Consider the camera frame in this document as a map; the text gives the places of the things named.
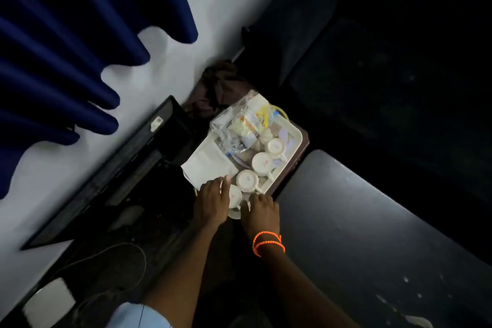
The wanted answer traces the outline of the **person's left hand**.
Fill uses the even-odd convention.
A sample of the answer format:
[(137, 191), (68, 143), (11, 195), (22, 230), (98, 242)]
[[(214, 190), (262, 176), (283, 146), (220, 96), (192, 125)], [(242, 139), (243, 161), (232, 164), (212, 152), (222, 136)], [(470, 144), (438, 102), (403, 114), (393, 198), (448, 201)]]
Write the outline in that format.
[(198, 228), (213, 233), (226, 221), (229, 210), (228, 197), (197, 197), (193, 208), (193, 221)]

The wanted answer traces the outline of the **person's right hand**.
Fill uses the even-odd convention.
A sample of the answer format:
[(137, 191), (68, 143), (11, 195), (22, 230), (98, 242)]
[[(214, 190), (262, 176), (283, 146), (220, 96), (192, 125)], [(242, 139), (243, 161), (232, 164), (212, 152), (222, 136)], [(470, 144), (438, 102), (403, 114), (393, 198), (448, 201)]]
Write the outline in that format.
[(241, 223), (250, 243), (262, 233), (267, 239), (274, 239), (271, 234), (280, 236), (280, 207), (278, 212), (254, 206), (250, 212), (241, 212)]

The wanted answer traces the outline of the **white cup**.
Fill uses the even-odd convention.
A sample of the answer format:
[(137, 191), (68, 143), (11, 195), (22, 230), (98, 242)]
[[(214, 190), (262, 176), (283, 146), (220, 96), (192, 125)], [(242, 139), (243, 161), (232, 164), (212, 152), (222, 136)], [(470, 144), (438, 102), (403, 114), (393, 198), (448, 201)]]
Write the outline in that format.
[(274, 162), (272, 157), (266, 152), (258, 152), (251, 160), (251, 167), (258, 177), (267, 177), (274, 180), (272, 170)]
[(272, 138), (265, 144), (265, 152), (273, 159), (286, 161), (286, 144), (281, 138)]
[(259, 176), (250, 169), (244, 169), (237, 174), (236, 185), (243, 193), (264, 193), (260, 188)]
[(243, 201), (243, 192), (236, 185), (231, 184), (229, 188), (229, 209), (238, 208)]

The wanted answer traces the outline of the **person's right forearm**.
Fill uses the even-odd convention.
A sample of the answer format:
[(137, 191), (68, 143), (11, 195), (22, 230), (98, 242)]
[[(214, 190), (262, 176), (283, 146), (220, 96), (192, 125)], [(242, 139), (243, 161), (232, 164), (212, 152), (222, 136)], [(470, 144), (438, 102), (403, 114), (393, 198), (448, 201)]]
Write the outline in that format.
[(360, 328), (302, 273), (278, 242), (262, 241), (257, 253), (268, 271), (290, 327)]

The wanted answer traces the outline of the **person's left forearm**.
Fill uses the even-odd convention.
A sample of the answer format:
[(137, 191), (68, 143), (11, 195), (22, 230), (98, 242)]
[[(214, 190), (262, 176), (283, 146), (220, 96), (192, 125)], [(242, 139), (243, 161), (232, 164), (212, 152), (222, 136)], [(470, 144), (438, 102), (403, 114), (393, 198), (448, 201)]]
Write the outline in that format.
[(146, 293), (143, 304), (161, 314), (172, 328), (191, 328), (208, 251), (218, 224), (195, 225), (175, 259)]

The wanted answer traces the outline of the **white paper napkin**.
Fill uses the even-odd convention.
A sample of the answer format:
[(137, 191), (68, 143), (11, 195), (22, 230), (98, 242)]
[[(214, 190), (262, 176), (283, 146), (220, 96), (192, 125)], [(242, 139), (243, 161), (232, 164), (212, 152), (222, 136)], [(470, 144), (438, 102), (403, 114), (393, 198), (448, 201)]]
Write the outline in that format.
[(233, 178), (239, 170), (220, 149), (218, 135), (210, 132), (198, 145), (192, 155), (181, 165), (186, 180), (197, 190), (207, 181), (217, 177)]

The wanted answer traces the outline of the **clear plastic bag of sachets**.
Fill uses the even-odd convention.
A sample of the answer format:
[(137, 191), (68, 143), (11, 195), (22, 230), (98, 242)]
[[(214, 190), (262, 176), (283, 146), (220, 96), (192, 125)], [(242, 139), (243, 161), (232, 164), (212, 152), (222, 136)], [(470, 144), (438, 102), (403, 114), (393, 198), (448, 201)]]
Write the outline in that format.
[(260, 151), (262, 145), (274, 138), (273, 125), (277, 117), (289, 121), (283, 109), (250, 90), (210, 121), (210, 131), (218, 136), (218, 146), (226, 154), (250, 149)]

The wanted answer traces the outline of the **brown wooden tray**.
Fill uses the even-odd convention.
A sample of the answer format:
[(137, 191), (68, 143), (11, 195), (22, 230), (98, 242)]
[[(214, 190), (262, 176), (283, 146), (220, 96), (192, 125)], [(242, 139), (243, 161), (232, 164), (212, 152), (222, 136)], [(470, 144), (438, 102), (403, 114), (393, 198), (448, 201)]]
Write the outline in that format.
[(275, 180), (268, 179), (268, 181), (262, 186), (262, 188), (266, 188), (268, 185), (266, 194), (270, 196), (276, 196), (280, 193), (283, 186), (290, 179), (290, 176), (301, 162), (303, 155), (310, 144), (309, 135), (302, 127), (298, 126), (294, 122), (287, 122), (285, 127), (289, 130), (289, 132), (294, 133), (296, 136), (293, 146), (286, 152), (288, 161), (281, 162), (279, 167), (274, 170), (273, 177)]

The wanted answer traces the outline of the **white plastic tray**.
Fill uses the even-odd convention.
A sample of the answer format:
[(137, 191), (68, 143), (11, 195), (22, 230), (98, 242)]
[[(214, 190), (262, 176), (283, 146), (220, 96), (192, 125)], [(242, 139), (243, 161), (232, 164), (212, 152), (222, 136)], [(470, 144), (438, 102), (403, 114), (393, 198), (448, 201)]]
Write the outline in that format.
[[(286, 144), (286, 152), (289, 150), (290, 147), (293, 146), (295, 136), (296, 136), (294, 133), (289, 132), (289, 130), (285, 127), (285, 124), (287, 122), (290, 122), (290, 121), (285, 120), (283, 117), (277, 117), (275, 122), (274, 122), (274, 125), (273, 125), (274, 138), (281, 138), (284, 141), (284, 143)], [(227, 157), (230, 158), (230, 160), (233, 162), (233, 164), (237, 167), (237, 169), (240, 172), (244, 169), (253, 170), (251, 167), (251, 160), (255, 156), (255, 154), (258, 152), (265, 152), (265, 146), (262, 145), (260, 151), (255, 151), (255, 150), (250, 149), (250, 150), (246, 150), (242, 153), (232, 154), (232, 155), (226, 154), (225, 152), (224, 153), (226, 154)], [(281, 162), (287, 162), (288, 161), (288, 158), (286, 158), (286, 159), (287, 159), (286, 161), (273, 159), (274, 168), (272, 170), (272, 175), (273, 175), (274, 170), (279, 167)], [(235, 175), (232, 178), (232, 183), (235, 185), (236, 185), (236, 176), (237, 175)], [(260, 188), (264, 191), (264, 194), (266, 194), (266, 190), (268, 189), (268, 185), (266, 188), (262, 188), (262, 186), (268, 181), (268, 178), (267, 177), (259, 177), (259, 180), (260, 180)]]

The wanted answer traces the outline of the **black flat screen monitor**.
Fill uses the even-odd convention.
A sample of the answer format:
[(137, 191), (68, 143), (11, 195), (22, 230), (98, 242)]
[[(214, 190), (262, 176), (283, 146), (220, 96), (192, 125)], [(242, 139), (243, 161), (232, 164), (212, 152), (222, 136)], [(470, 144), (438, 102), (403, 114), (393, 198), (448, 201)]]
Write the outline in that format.
[(20, 250), (104, 232), (123, 210), (124, 200), (154, 168), (184, 162), (195, 136), (191, 119), (169, 96)]

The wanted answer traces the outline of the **brown crumpled cloth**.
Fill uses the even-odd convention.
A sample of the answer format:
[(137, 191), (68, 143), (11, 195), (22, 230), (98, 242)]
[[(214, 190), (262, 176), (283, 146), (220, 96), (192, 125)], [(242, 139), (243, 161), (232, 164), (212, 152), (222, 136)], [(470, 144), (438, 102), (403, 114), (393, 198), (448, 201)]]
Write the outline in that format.
[(191, 119), (211, 120), (251, 90), (231, 60), (219, 60), (203, 71), (183, 108)]

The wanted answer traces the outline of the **grey table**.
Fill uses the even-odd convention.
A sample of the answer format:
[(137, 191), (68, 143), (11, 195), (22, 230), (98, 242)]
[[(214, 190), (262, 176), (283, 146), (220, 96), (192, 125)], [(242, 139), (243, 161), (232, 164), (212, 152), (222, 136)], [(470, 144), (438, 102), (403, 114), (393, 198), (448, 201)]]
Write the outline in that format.
[(492, 328), (492, 266), (322, 150), (277, 199), (292, 261), (365, 328)]

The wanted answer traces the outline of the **light blue sleeve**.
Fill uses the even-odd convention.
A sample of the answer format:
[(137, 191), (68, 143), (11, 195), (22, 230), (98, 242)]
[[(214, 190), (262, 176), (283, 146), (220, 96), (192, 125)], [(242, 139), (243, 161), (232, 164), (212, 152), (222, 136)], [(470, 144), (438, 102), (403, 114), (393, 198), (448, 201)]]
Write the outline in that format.
[(172, 328), (169, 321), (151, 307), (125, 302), (112, 314), (105, 328)]

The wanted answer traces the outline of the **white rectangular box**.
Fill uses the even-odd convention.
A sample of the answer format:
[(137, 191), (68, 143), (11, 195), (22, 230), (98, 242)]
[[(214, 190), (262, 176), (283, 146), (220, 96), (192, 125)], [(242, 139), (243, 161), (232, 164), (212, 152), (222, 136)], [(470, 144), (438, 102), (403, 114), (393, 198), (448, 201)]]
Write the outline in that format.
[(52, 328), (75, 304), (67, 284), (59, 277), (35, 292), (23, 306), (22, 313), (30, 328)]

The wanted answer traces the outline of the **dark blue curtain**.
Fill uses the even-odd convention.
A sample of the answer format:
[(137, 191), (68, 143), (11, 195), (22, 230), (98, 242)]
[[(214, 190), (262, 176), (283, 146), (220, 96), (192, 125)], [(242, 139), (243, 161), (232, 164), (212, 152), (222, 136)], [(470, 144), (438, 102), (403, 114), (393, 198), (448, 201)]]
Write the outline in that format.
[(0, 0), (0, 200), (34, 144), (117, 131), (120, 96), (101, 74), (148, 63), (138, 34), (151, 26), (198, 39), (188, 0)]

